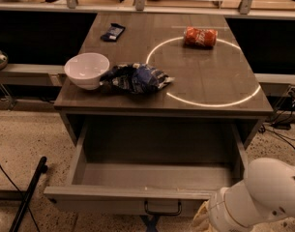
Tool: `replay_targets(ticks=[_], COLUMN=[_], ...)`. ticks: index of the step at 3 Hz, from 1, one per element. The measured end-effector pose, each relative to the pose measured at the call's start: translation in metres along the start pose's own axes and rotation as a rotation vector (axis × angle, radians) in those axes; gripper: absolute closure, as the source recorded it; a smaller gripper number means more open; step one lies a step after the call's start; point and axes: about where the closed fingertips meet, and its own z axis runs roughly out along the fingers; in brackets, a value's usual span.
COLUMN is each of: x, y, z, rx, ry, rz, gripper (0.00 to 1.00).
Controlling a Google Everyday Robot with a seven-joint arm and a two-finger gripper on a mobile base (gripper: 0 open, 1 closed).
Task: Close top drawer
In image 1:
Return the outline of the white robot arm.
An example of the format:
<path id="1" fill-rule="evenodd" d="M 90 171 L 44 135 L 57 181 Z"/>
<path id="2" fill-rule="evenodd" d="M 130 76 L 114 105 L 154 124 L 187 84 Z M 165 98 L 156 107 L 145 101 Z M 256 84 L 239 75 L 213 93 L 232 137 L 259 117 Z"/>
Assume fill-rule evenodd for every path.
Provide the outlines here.
<path id="1" fill-rule="evenodd" d="M 251 232 L 256 224 L 295 218 L 295 166 L 278 159 L 251 161 L 243 180 L 202 203 L 194 232 Z"/>

